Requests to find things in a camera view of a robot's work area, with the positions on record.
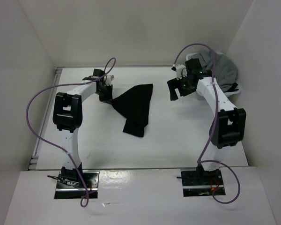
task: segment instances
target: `white table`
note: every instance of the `white table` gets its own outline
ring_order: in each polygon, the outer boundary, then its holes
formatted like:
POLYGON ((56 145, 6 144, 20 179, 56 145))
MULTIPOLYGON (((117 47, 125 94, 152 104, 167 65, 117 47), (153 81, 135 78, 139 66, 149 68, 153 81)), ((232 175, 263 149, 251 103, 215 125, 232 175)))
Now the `white table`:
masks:
MULTIPOLYGON (((236 167, 239 198, 221 205, 211 196, 183 197, 179 169, 101 171, 98 199, 54 200, 58 171, 21 172, 5 225, 275 225, 254 167, 236 167)), ((226 196, 237 193, 234 176, 222 168, 226 196)))
MULTIPOLYGON (((59 84, 79 83, 93 74, 93 68, 64 68, 59 84)), ((83 102, 83 122, 78 134, 79 154, 85 169, 178 168, 195 167, 208 138, 212 111, 196 93, 170 101, 167 81, 175 77, 169 67, 116 67, 112 70, 113 96, 118 97, 138 84, 153 83, 149 124, 145 136, 123 133, 126 119, 111 105, 92 95, 83 102)), ((61 87, 66 92, 73 87, 61 87)), ((49 108, 42 136, 61 144, 49 108)), ((40 142, 37 170, 54 170, 62 166, 61 150, 40 142)), ((247 166, 242 144, 232 147, 224 163, 247 166)))

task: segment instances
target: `white arm segment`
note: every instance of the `white arm segment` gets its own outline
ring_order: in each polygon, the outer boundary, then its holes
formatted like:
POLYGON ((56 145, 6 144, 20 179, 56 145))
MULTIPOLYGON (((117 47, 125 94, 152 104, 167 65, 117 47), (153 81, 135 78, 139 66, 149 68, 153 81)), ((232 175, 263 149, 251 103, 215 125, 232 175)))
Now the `white arm segment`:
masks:
MULTIPOLYGON (((96 92, 96 82, 80 85, 75 87, 73 90, 67 92, 68 95, 81 95, 82 102, 87 99, 90 95, 95 94, 96 92)), ((62 142, 62 147, 66 149, 69 154, 71 154, 75 164, 79 166, 81 160, 78 153, 78 128, 74 130, 73 133, 70 133, 69 130, 60 131, 60 137, 62 142)), ((63 167, 68 170, 74 169, 74 165, 70 160, 69 156, 63 152, 63 167)))
MULTIPOLYGON (((216 79, 214 79, 214 84, 216 87, 216 92, 217 92, 218 101, 219 101, 218 111, 220 111, 222 109, 225 111, 231 111, 231 110, 234 110, 234 108, 237 108, 226 97, 226 95, 224 94, 224 92, 221 90, 218 83, 216 82, 216 79)), ((210 76, 204 77, 203 79, 200 79, 198 81, 197 93, 206 99, 212 112, 215 114, 215 94, 214 94, 214 88, 212 86, 212 80, 211 80, 210 76)))
MULTIPOLYGON (((222 109, 225 111, 231 111, 231 110, 233 111, 234 108, 236 108, 236 106, 232 104, 229 101, 229 99, 226 97, 226 95, 224 94, 224 92, 221 90, 218 83, 216 82, 216 79, 214 79, 214 84, 216 87, 216 92, 219 101, 218 111, 222 109)), ((203 79, 198 81, 197 93, 206 99, 206 101, 208 102, 209 106, 212 109, 213 114, 215 114, 215 94, 214 94, 214 88, 212 86, 211 77, 204 77, 203 79)), ((223 161, 225 154, 229 150, 231 150, 230 146, 218 149, 215 145, 210 143, 208 148, 206 149, 205 154, 202 157, 202 160, 216 160, 221 162, 223 161)), ((220 167, 218 163, 202 163, 202 166, 205 171, 213 171, 219 169, 220 167)))

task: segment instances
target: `cable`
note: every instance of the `cable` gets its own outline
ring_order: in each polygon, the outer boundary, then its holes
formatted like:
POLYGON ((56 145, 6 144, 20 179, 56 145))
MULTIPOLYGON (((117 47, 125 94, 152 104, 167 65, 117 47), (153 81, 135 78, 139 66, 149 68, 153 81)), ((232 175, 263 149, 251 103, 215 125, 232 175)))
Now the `cable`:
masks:
POLYGON ((80 178, 81 181, 82 181, 83 187, 84 187, 85 190, 86 190, 86 195, 85 195, 85 196, 81 199, 81 201, 80 201, 81 207, 86 207, 86 206, 88 205, 88 203, 89 203, 89 194, 90 194, 90 193, 89 193, 88 188, 87 188, 87 185, 86 185, 86 183, 85 183, 85 181, 84 181, 84 179, 83 179, 83 177, 82 177, 82 175, 81 175, 81 173, 80 173, 80 171, 79 171, 79 169, 78 169, 78 166, 77 166, 76 163, 74 162, 74 160, 73 160, 71 154, 70 154, 66 149, 64 149, 63 147, 61 147, 61 146, 59 146, 59 145, 57 145, 57 144, 54 144, 54 143, 52 143, 52 142, 50 142, 50 141, 48 141, 48 140, 42 138, 40 135, 38 135, 38 134, 33 130, 32 126, 31 126, 31 124, 30 124, 30 121, 29 121, 29 117, 28 117, 29 108, 30 108, 30 105, 31 105, 32 101, 33 101, 38 95, 40 95, 41 93, 43 93, 43 92, 46 91, 46 90, 50 90, 50 89, 52 89, 52 88, 57 88, 57 87, 64 87, 64 86, 85 85, 85 84, 94 83, 94 82, 97 82, 97 81, 101 80, 103 77, 107 76, 107 75, 111 72, 111 70, 114 68, 114 66, 115 66, 115 64, 116 64, 116 58, 114 58, 114 57, 111 58, 110 60, 108 60, 108 62, 107 62, 107 64, 106 64, 105 68, 107 67, 107 65, 108 65, 108 64, 110 63, 110 61, 112 61, 112 60, 114 60, 113 65, 112 65, 111 68, 110 68, 104 75, 102 75, 101 77, 99 77, 99 78, 97 78, 97 79, 95 79, 95 80, 93 80, 93 81, 90 81, 90 82, 85 82, 85 83, 66 83, 66 84, 58 84, 58 85, 54 85, 54 86, 45 88, 45 89, 43 89, 43 90, 40 90, 38 93, 36 93, 36 94, 31 98, 31 100, 28 102, 27 108, 26 108, 26 122, 27 122, 27 125, 28 125, 30 131, 34 134, 34 136, 36 136, 37 138, 39 138, 39 139, 42 140, 43 142, 46 142, 46 143, 48 143, 48 144, 50 144, 50 145, 53 145, 53 146, 55 146, 55 147, 57 147, 57 148, 63 150, 63 151, 69 156, 70 160, 72 161, 72 163, 73 163, 73 165, 74 165, 74 167, 75 167, 75 169, 76 169, 76 171, 77 171, 77 173, 78 173, 78 176, 79 176, 79 178, 80 178), (85 198, 86 198, 86 203, 85 203, 85 205, 83 205, 82 202, 83 202, 83 200, 84 200, 85 198))
POLYGON ((174 64, 173 64, 173 67, 175 68, 175 65, 176 65, 176 62, 180 56, 180 54, 188 47, 190 46, 194 46, 194 45, 201 45, 201 46, 204 46, 206 48, 209 49, 209 51, 212 53, 212 58, 213 58, 213 66, 212 66, 212 74, 211 74, 211 81, 212 81, 212 86, 214 88, 214 95, 215 95, 215 114, 214 114, 214 120, 213 120, 213 123, 212 123, 212 128, 211 128, 211 132, 210 132, 210 135, 209 135, 209 138, 203 148, 203 151, 201 152, 199 158, 198 158, 198 165, 201 165, 202 163, 207 163, 207 162, 213 162, 213 163, 219 163, 225 167, 227 167, 232 173, 233 175, 235 176, 235 179, 237 181, 237 185, 238 185, 238 192, 237 192, 237 195, 234 199, 232 199, 231 201, 228 201, 228 202, 221 202, 219 200, 217 200, 214 196, 214 193, 219 190, 219 188, 217 188, 216 190, 214 190, 212 192, 212 197, 214 198, 214 200, 216 200, 218 203, 221 203, 221 204, 230 204, 232 202, 234 202, 238 197, 239 197, 239 194, 240 194, 240 183, 239 183, 239 180, 238 180, 238 177, 237 175, 235 174, 235 172, 231 169, 231 167, 229 167, 228 165, 224 164, 224 163, 221 163, 219 161, 216 161, 216 160, 203 160, 202 161, 202 157, 204 155, 204 153, 206 152, 207 150, 207 147, 209 146, 210 142, 211 142, 211 139, 214 135, 214 131, 215 131, 215 127, 216 127, 216 122, 217 122, 217 112, 218 112, 218 109, 219 109, 219 99, 218 99, 218 95, 217 95, 217 91, 216 91, 216 87, 215 87, 215 84, 214 84, 214 74, 215 74, 215 65, 216 65, 216 52, 211 48, 209 47, 208 45, 205 45, 205 44, 202 44, 202 43, 194 43, 194 44, 190 44, 190 45, 187 45, 185 46, 183 49, 181 49, 181 51, 178 53, 177 57, 175 58, 175 61, 174 61, 174 64))

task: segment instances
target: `gray cloth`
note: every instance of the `gray cloth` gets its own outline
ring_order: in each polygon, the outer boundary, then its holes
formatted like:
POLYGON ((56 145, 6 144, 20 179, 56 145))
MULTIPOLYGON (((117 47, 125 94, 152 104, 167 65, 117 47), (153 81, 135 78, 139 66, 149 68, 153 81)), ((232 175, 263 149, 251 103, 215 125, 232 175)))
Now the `gray cloth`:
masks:
MULTIPOLYGON (((212 70, 213 60, 210 52, 200 52, 192 55, 192 59, 199 59, 203 69, 212 70)), ((234 63, 223 54, 217 54, 216 81, 222 91, 228 91, 237 79, 237 68, 234 63)))

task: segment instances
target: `folded black garment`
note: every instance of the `folded black garment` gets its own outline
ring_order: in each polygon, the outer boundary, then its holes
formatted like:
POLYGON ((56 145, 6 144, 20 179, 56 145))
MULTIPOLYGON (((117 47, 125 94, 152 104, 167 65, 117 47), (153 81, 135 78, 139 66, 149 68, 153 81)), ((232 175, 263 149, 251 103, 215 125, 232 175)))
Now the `folded black garment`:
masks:
POLYGON ((149 123, 150 100, 153 84, 134 86, 112 100, 111 104, 122 116, 126 117, 124 133, 143 137, 145 126, 149 123))

